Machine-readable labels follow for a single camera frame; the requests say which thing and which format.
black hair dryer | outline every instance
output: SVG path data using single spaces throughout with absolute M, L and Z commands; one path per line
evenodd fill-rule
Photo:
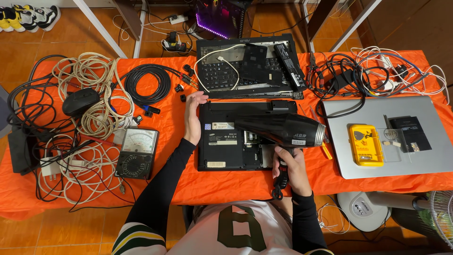
M 326 126 L 308 117 L 295 113 L 238 115 L 234 122 L 236 128 L 255 133 L 278 143 L 293 154 L 294 148 L 321 146 Z M 288 184 L 288 166 L 279 157 L 280 174 L 274 180 L 272 197 L 283 198 L 281 192 Z

computer mouse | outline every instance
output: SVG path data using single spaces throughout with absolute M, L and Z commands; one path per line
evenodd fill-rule
M 101 97 L 92 88 L 84 88 L 76 92 L 68 92 L 63 102 L 63 113 L 66 116 L 79 118 L 88 108 L 99 102 Z

jersey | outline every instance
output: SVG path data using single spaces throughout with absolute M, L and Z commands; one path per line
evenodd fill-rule
M 141 223 L 125 224 L 112 255 L 276 255 L 292 250 L 291 229 L 268 202 L 239 201 L 207 206 L 196 224 L 167 252 L 165 240 Z M 307 255 L 333 254 L 317 249 Z

person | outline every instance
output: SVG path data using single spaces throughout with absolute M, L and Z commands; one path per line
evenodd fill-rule
M 143 190 L 113 245 L 112 255 L 163 254 L 333 254 L 319 227 L 313 192 L 305 172 L 304 154 L 294 157 L 275 147 L 273 176 L 279 175 L 280 156 L 288 165 L 291 185 L 292 230 L 268 202 L 236 201 L 208 205 L 187 234 L 167 252 L 165 247 L 170 202 L 181 173 L 201 136 L 196 109 L 207 102 L 203 91 L 190 94 L 184 114 L 185 132 L 166 164 Z

orange tablecloth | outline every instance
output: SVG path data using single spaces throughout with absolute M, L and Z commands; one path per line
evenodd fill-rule
M 400 53 L 423 71 L 429 67 L 428 61 L 422 51 L 402 51 Z M 306 70 L 308 64 L 307 54 L 298 54 L 298 57 L 302 70 Z M 325 60 L 324 56 L 316 54 L 316 58 L 318 64 L 323 64 Z M 176 69 L 182 69 L 184 64 L 193 65 L 195 61 L 195 57 L 122 59 L 118 62 L 118 73 L 122 76 L 132 68 L 147 63 L 163 64 Z M 398 63 L 396 59 L 392 59 L 392 61 L 395 64 Z M 37 68 L 34 78 L 42 77 L 43 75 L 50 73 L 50 70 L 55 64 L 55 61 L 43 62 Z M 370 65 L 377 65 L 377 63 L 370 61 Z M 176 76 L 170 75 L 170 77 L 172 79 L 172 85 L 180 83 L 180 80 Z M 137 86 L 138 91 L 146 91 L 147 94 L 150 94 L 150 90 L 155 89 L 156 86 L 156 82 L 153 79 L 154 78 L 145 76 Z M 433 76 L 427 77 L 425 83 L 429 91 L 435 91 L 439 88 L 439 84 Z M 61 109 L 61 100 L 58 97 L 57 89 L 53 88 L 48 91 L 53 95 L 55 108 Z M 194 88 L 186 86 L 184 94 L 188 95 L 194 91 Z M 33 95 L 37 97 L 37 94 L 30 92 L 29 98 L 31 99 L 28 100 L 32 100 Z M 180 95 L 181 93 L 176 94 L 176 92 L 171 89 L 170 94 L 164 100 L 153 105 L 154 107 L 161 109 L 161 114 L 155 114 L 152 118 L 145 118 L 140 124 L 140 127 L 145 126 L 160 131 L 153 176 L 165 164 L 165 161 L 183 136 L 183 112 L 185 106 L 179 99 Z M 304 92 L 304 96 L 305 100 L 300 100 L 297 103 L 301 104 L 304 111 L 311 117 L 309 105 L 314 106 L 317 102 L 317 98 L 309 90 Z M 431 98 L 448 136 L 453 137 L 453 112 L 451 111 L 450 106 L 445 105 L 446 100 L 444 95 L 440 93 L 431 96 Z M 121 112 L 122 109 L 127 111 L 127 106 L 122 100 L 114 100 L 112 101 L 112 104 L 119 112 Z M 143 110 L 136 108 L 134 116 L 138 114 L 143 115 Z M 58 113 L 58 117 L 66 118 L 62 112 Z M 379 190 L 391 192 L 416 192 L 453 189 L 453 173 L 449 172 L 345 180 L 338 173 L 334 160 L 327 160 L 320 148 L 308 148 L 304 150 L 304 153 L 308 177 L 315 195 L 334 194 L 346 191 Z M 190 157 L 186 169 L 179 180 L 178 187 L 172 200 L 173 204 L 202 205 L 248 199 L 270 199 L 270 191 L 272 188 L 270 171 L 197 172 L 196 158 L 197 152 L 195 151 Z M 5 156 L 0 165 L 0 173 L 0 216 L 22 220 L 41 213 L 48 208 L 72 207 L 71 204 L 62 198 L 50 203 L 37 200 L 35 197 L 35 177 L 31 173 L 25 176 L 13 173 L 9 148 L 6 149 Z M 128 181 L 134 189 L 135 196 L 138 196 L 146 186 L 144 180 L 130 179 Z M 116 185 L 117 182 L 116 179 L 112 181 L 112 186 Z M 288 188 L 285 189 L 284 195 L 287 196 L 289 194 L 288 191 Z M 133 201 L 130 188 L 127 185 L 125 195 L 122 195 L 118 189 L 115 189 L 114 192 L 126 200 Z M 72 200 L 77 200 L 80 196 L 80 189 L 78 186 L 74 185 L 67 194 Z M 80 206 L 108 207 L 123 205 L 127 205 L 127 203 L 107 192 L 96 200 Z

